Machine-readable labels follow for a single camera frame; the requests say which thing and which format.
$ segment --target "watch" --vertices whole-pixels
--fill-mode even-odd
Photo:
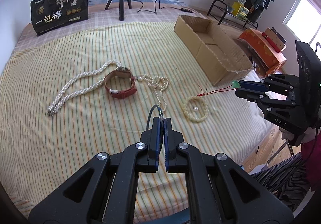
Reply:
[[[121,91],[109,89],[107,86],[107,83],[114,77],[130,79],[130,83],[132,84],[131,88],[127,90],[121,90]],[[135,83],[136,83],[136,78],[133,76],[131,71],[126,67],[117,67],[116,70],[112,71],[111,73],[106,75],[104,78],[104,85],[106,90],[111,94],[112,97],[118,98],[118,99],[124,99],[136,93],[137,88],[135,86]]]

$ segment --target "red clothing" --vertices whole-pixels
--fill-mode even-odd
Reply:
[[[301,155],[304,160],[310,155],[314,141],[301,143]],[[311,190],[315,190],[321,184],[321,133],[317,136],[316,146],[311,157],[305,163],[305,167]]]

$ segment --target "silver screw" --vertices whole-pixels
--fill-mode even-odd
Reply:
[[[143,142],[137,142],[136,143],[136,148],[141,150],[141,149],[144,149],[146,147],[146,144],[143,143]]]
[[[105,159],[107,159],[107,153],[105,153],[105,152],[100,152],[99,154],[97,154],[97,159],[98,159],[98,160],[105,160]]]
[[[187,148],[188,148],[188,143],[186,143],[186,142],[181,142],[181,143],[179,143],[179,147],[180,147],[181,149],[187,149]]]
[[[218,153],[216,158],[220,161],[225,161],[227,159],[227,155],[225,153]]]

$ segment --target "white pearl necklace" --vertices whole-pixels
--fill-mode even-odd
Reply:
[[[161,99],[164,103],[163,112],[167,109],[167,103],[165,101],[165,98],[163,96],[163,91],[165,91],[170,83],[169,79],[164,76],[151,76],[151,75],[144,75],[137,78],[138,82],[145,82],[147,85],[151,88],[152,91],[154,91],[158,105],[161,107]]]
[[[187,110],[187,104],[191,100],[196,100],[199,101],[202,104],[203,110],[204,110],[204,116],[203,117],[195,117],[192,113],[190,113]],[[185,102],[182,104],[182,110],[186,118],[188,118],[192,122],[203,122],[206,120],[206,118],[209,115],[209,108],[208,108],[208,103],[203,99],[201,96],[191,96],[185,99]]]
[[[118,60],[110,60],[107,61],[106,63],[104,63],[104,65],[99,68],[98,70],[92,71],[92,72],[84,72],[81,73],[79,75],[76,75],[73,79],[71,79],[59,92],[59,94],[56,96],[55,100],[52,102],[52,104],[48,107],[48,114],[49,116],[53,116],[55,113],[58,112],[58,110],[61,108],[61,106],[67,102],[69,99],[74,98],[76,96],[80,96],[80,95],[84,95],[90,91],[95,90],[96,88],[98,88],[99,86],[101,86],[104,82],[104,79],[98,81],[97,83],[95,83],[93,86],[87,87],[85,89],[79,90],[79,91],[75,91],[67,96],[65,96],[64,98],[61,98],[62,95],[65,93],[65,91],[74,83],[76,82],[78,79],[83,78],[83,77],[90,77],[93,75],[97,75],[100,74],[102,71],[104,71],[107,66],[111,65],[111,64],[115,64],[117,65],[117,67],[122,67],[123,65],[121,64],[121,62],[119,62]]]

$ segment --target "person's hand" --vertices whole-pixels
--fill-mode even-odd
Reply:
[[[286,140],[286,139],[289,140],[289,141],[293,140],[294,134],[288,132],[287,130],[284,130],[284,129],[281,128],[281,127],[280,127],[279,129],[280,129],[280,131],[282,132],[282,140]],[[309,127],[309,128],[304,132],[303,135],[304,135],[304,137],[303,137],[303,139],[302,139],[301,142],[303,142],[303,143],[310,142],[310,141],[312,141],[312,140],[315,139],[315,137],[316,137],[316,130]]]

